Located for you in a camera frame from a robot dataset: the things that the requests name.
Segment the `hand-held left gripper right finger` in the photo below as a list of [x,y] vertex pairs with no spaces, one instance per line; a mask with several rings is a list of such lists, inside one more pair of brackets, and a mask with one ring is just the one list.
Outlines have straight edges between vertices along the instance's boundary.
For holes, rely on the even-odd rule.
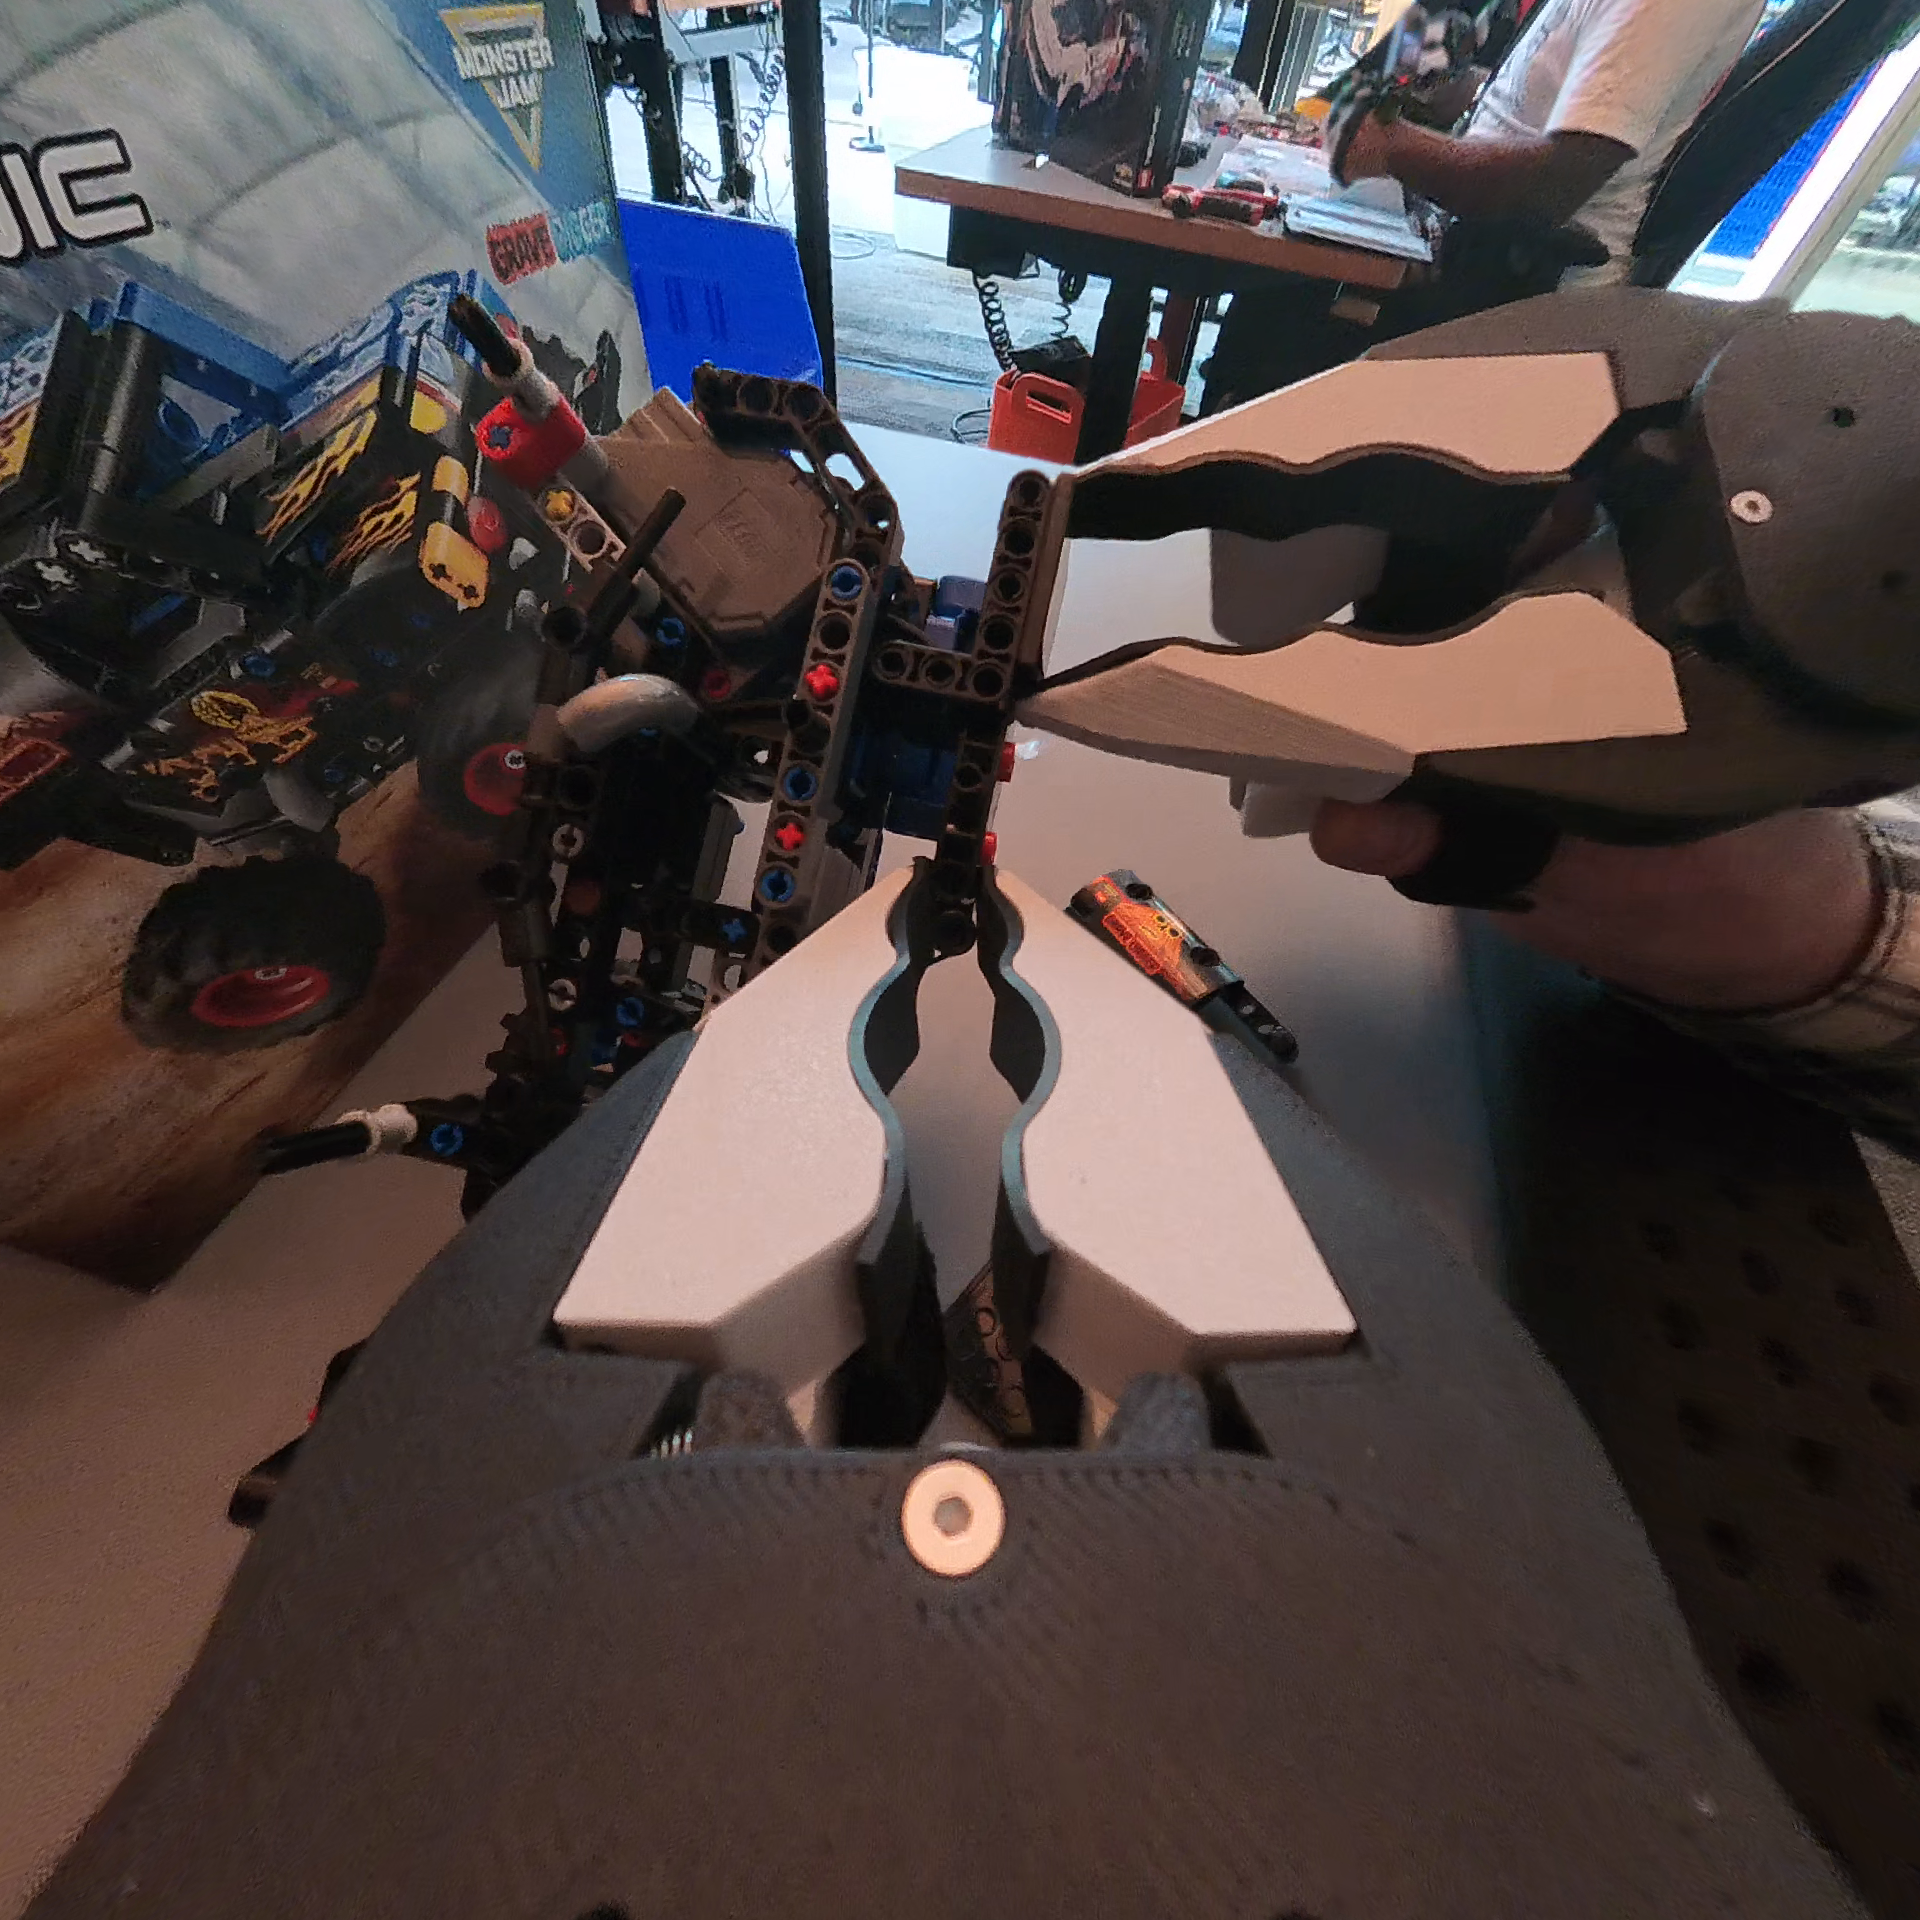
[[981,888],[993,1063],[1018,1106],[981,1268],[981,1420],[1068,1447],[1140,1376],[1342,1352],[1355,1313],[1213,1033],[1025,880]]

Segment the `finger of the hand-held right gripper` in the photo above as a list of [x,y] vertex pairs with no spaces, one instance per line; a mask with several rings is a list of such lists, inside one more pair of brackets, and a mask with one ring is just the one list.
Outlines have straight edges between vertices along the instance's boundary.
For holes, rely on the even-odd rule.
[[1442,752],[1686,726],[1668,650],[1587,592],[1512,597],[1426,640],[1326,626],[1265,650],[1152,642],[1049,680],[1020,721],[1253,784],[1396,784]]
[[1598,352],[1361,359],[1064,479],[1064,534],[1515,534],[1620,417]]

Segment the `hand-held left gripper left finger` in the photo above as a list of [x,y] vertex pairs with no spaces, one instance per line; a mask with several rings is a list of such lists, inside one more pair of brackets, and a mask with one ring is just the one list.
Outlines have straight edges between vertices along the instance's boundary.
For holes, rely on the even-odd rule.
[[569,1345],[821,1385],[843,1445],[921,1440],[945,1333],[892,1093],[929,880],[884,874],[702,1018],[560,1295]]

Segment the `black orange print side panel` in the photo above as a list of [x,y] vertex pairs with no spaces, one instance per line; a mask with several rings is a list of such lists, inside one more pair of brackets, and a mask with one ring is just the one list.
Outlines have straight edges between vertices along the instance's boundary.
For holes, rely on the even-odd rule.
[[1299,1063],[1299,1040],[1244,976],[1134,870],[1107,870],[1072,894],[1068,916],[1156,980],[1213,1033],[1275,1068]]

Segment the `toy brick monster truck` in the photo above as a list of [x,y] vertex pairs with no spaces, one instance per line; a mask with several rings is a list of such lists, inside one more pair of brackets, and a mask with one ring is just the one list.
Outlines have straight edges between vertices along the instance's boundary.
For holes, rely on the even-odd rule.
[[[827,396],[700,366],[560,460],[524,366],[486,468],[589,574],[544,615],[531,773],[486,873],[524,1008],[483,1094],[267,1141],[273,1172],[404,1153],[475,1215],[630,1071],[878,880],[929,861],[933,965],[976,952],[995,798],[1041,688],[1053,485],[1022,471],[981,581],[914,575],[897,497]],[[981,1270],[941,1316],[945,1393],[981,1420]]]

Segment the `person's right forearm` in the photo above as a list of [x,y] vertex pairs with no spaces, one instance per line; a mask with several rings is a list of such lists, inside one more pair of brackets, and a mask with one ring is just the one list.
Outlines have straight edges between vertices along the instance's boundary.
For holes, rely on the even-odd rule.
[[1824,996],[1747,1014],[1686,1009],[1618,992],[1726,1063],[1917,1160],[1917,801],[1857,810],[1880,919],[1857,968]]

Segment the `person's right hand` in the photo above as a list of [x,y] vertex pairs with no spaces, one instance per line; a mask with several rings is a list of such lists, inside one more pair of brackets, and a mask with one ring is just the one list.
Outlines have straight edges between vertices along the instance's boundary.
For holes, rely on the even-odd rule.
[[1882,927],[1882,882],[1850,810],[1796,809],[1678,847],[1563,839],[1506,936],[1684,1009],[1755,1014],[1828,996]]

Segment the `red container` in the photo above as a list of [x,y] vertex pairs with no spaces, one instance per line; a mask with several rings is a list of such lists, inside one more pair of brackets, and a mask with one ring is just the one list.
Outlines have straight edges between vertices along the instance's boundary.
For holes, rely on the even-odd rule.
[[[1182,422],[1184,383],[1140,373],[1123,436],[1125,448],[1152,441]],[[1029,461],[1075,463],[1089,397],[1038,373],[1002,373],[993,389],[988,448]]]

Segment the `wooden table black legs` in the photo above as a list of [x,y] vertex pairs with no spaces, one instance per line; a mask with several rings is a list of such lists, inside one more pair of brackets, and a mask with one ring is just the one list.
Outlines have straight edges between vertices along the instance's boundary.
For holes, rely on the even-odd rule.
[[1130,198],[1053,162],[1008,151],[990,128],[899,160],[897,191],[948,207],[946,261],[957,270],[993,274],[1032,254],[1107,281],[1076,463],[1123,446],[1156,294],[1168,308],[1195,310],[1209,296],[1304,278],[1374,296],[1396,290],[1410,270],[1393,255],[1282,228],[1177,216],[1155,198]]

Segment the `dark toy set box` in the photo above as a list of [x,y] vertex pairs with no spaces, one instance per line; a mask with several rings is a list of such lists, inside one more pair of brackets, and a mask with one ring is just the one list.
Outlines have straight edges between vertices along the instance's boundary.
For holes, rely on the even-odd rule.
[[1177,173],[1212,14],[1212,1],[1002,1],[996,141],[1160,198]]

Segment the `black perforated seat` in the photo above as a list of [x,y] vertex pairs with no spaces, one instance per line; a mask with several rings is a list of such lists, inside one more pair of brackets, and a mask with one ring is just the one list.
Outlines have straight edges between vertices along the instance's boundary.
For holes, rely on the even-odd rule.
[[1513,1119],[1506,1274],[1700,1661],[1874,1916],[1917,1913],[1915,1284],[1850,1142]]

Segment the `blue plastic bin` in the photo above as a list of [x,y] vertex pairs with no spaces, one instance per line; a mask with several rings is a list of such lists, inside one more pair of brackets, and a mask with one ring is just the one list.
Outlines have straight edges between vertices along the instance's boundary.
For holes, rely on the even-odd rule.
[[825,383],[787,228],[646,198],[616,205],[657,390],[693,401],[693,369],[706,362]]

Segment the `toy set cardboard box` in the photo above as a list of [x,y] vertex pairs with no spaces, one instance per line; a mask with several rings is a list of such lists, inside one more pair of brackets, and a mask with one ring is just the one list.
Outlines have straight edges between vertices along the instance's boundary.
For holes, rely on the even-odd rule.
[[3,24],[5,1253],[154,1289],[473,943],[541,616],[483,303],[651,390],[586,5]]

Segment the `black metal post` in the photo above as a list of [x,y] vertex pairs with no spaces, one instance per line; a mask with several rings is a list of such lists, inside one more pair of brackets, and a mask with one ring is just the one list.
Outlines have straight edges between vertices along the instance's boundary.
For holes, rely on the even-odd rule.
[[822,5],[779,1],[779,14],[795,244],[822,357],[822,390],[836,401]]

